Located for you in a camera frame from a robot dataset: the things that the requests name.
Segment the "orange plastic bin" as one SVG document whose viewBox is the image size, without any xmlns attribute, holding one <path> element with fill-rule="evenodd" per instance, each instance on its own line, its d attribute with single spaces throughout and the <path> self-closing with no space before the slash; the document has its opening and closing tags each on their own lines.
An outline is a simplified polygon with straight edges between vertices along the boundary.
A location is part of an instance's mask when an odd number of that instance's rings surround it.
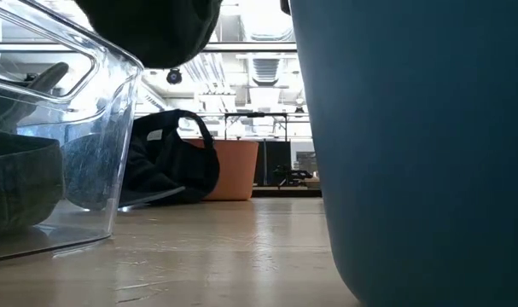
<svg viewBox="0 0 518 307">
<path fill-rule="evenodd" d="M 201 201 L 245 201 L 253 192 L 259 144 L 245 140 L 215 140 L 219 177 L 215 189 Z"/>
</svg>

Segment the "metal overhead frame bar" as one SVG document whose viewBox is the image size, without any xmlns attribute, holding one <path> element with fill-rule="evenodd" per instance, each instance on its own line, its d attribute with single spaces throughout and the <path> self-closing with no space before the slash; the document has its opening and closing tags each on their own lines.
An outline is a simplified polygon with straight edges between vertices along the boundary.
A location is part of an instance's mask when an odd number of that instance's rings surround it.
<svg viewBox="0 0 518 307">
<path fill-rule="evenodd" d="M 209 43 L 203 53 L 296 53 L 292 42 L 234 42 Z"/>
</svg>

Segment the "black box cabinet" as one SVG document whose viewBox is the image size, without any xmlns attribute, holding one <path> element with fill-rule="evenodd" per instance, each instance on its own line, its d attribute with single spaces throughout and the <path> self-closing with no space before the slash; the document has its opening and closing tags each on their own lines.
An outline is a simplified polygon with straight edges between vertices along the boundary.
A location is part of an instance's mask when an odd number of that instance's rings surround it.
<svg viewBox="0 0 518 307">
<path fill-rule="evenodd" d="M 253 182 L 259 186 L 277 185 L 283 179 L 283 176 L 275 174 L 277 167 L 291 165 L 289 142 L 260 141 Z"/>
</svg>

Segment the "black folding table frame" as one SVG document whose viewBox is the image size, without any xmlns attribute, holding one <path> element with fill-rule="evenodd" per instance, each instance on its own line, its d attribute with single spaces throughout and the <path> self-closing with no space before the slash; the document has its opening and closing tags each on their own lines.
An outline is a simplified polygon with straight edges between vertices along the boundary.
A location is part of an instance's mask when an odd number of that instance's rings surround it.
<svg viewBox="0 0 518 307">
<path fill-rule="evenodd" d="M 249 112 L 249 113 L 224 113 L 224 139 L 228 139 L 228 118 L 234 117 L 239 119 L 240 117 L 245 117 L 249 119 L 254 118 L 264 118 L 264 117 L 282 117 L 284 118 L 284 141 L 288 142 L 288 113 L 264 113 L 264 112 Z"/>
</svg>

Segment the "dark grey strapback cap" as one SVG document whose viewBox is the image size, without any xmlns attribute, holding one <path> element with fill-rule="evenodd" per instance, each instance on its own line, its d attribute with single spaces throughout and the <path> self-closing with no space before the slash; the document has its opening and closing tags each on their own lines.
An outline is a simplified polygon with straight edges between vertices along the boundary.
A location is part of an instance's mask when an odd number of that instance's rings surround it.
<svg viewBox="0 0 518 307">
<path fill-rule="evenodd" d="M 179 120 L 192 119 L 203 146 L 178 134 Z M 216 187 L 220 166 L 214 139 L 201 117 L 174 109 L 134 120 L 119 206 L 194 204 Z"/>
</svg>

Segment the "blue denim cap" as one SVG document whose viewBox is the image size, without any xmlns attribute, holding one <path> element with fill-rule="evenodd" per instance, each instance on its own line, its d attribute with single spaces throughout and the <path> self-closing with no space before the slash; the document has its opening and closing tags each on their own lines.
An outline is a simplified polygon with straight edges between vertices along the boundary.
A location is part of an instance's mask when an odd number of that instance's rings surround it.
<svg viewBox="0 0 518 307">
<path fill-rule="evenodd" d="M 104 210 L 118 185 L 123 150 L 124 140 L 98 133 L 62 145 L 66 199 L 87 210 Z"/>
</svg>

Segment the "black table edge rail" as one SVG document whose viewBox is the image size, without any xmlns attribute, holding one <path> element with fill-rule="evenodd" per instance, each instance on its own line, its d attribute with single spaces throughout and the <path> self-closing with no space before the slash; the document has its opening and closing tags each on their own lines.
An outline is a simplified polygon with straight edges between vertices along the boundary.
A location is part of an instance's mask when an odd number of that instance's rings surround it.
<svg viewBox="0 0 518 307">
<path fill-rule="evenodd" d="M 307 187 L 254 187 L 253 198 L 321 198 L 320 189 Z"/>
</svg>

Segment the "clear plastic bin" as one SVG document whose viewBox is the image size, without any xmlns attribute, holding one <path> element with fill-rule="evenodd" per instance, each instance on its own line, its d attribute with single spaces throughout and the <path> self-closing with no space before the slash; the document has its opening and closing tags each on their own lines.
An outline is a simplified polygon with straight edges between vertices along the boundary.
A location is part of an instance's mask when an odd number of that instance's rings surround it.
<svg viewBox="0 0 518 307">
<path fill-rule="evenodd" d="M 124 140 L 113 198 L 102 211 L 66 199 L 48 218 L 0 235 L 0 261 L 79 249 L 113 233 L 143 66 L 66 13 L 38 0 L 0 0 L 0 89 L 36 106 L 17 133 L 62 145 L 89 134 Z"/>
</svg>

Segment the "dark green cap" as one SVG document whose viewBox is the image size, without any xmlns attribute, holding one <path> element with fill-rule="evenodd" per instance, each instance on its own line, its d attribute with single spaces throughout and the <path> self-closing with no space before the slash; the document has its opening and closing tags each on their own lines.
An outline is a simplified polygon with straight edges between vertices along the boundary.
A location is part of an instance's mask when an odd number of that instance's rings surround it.
<svg viewBox="0 0 518 307">
<path fill-rule="evenodd" d="M 0 89 L 0 235 L 41 223 L 64 195 L 60 142 L 17 133 L 35 109 L 23 95 Z"/>
</svg>

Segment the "olive green cap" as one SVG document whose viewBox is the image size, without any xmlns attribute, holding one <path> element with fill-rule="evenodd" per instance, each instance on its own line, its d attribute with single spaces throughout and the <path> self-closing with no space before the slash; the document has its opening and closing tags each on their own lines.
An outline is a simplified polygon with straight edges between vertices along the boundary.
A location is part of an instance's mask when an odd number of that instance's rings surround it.
<svg viewBox="0 0 518 307">
<path fill-rule="evenodd" d="M 147 68 L 174 68 L 209 43 L 223 0 L 74 0 L 93 30 Z"/>
</svg>

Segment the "blue plastic bin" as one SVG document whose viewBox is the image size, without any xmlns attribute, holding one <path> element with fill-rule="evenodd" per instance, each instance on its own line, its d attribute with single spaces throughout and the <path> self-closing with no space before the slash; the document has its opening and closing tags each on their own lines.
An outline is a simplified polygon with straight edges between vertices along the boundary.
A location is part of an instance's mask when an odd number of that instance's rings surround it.
<svg viewBox="0 0 518 307">
<path fill-rule="evenodd" d="M 360 307 L 518 307 L 518 0 L 288 0 Z"/>
</svg>

